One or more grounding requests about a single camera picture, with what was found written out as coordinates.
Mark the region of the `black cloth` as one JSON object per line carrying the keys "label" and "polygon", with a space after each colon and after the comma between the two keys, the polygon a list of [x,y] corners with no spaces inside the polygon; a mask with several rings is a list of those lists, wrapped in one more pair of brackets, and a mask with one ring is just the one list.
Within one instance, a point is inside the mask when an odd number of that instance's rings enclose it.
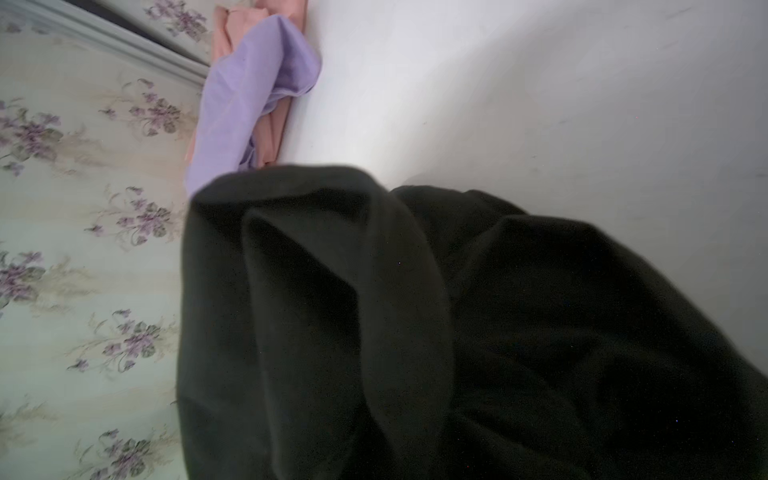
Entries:
{"label": "black cloth", "polygon": [[346,167],[190,200],[192,479],[763,479],[767,380],[591,225]]}

